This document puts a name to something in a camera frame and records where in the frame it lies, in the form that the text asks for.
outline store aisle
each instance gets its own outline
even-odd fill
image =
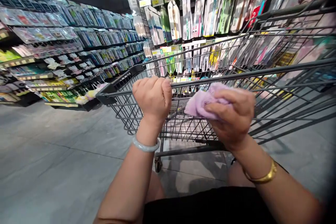
[[[265,148],[304,186],[322,197],[330,179],[332,125],[324,122]],[[111,108],[55,110],[42,102],[0,106],[0,222],[92,223],[126,155],[131,136]],[[193,146],[165,143],[164,149]],[[222,152],[165,158],[159,173],[168,197],[225,185]]]

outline purple cloth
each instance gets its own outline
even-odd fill
[[[222,83],[216,82],[211,83],[209,89],[206,92],[203,90],[197,91],[196,94],[188,101],[184,112],[190,116],[207,118],[211,120],[220,120],[215,114],[206,111],[204,107],[209,103],[221,103],[223,105],[230,104],[230,102],[228,102],[226,99],[216,99],[214,97],[216,91],[223,89],[232,88]]]

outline wrist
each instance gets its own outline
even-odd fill
[[[145,114],[143,118],[141,119],[141,122],[144,122],[150,127],[159,129],[159,130],[161,130],[164,121],[165,121],[165,118],[159,118],[159,117],[148,115],[148,114]]]
[[[236,142],[234,144],[225,146],[228,151],[232,153],[232,155],[239,154],[239,152],[243,152],[244,150],[249,148],[249,145],[251,141],[254,141],[254,139],[249,135],[246,134],[242,140],[239,142]]]

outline leg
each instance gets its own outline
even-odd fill
[[[243,168],[238,161],[234,162],[229,169],[228,185],[236,187],[255,187],[254,184],[246,178]]]

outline merchandise display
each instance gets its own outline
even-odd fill
[[[145,59],[128,14],[66,0],[0,3],[0,68],[47,105],[91,109],[108,81]]]
[[[30,92],[23,82],[10,72],[0,70],[0,104],[26,107],[38,100],[40,97]]]

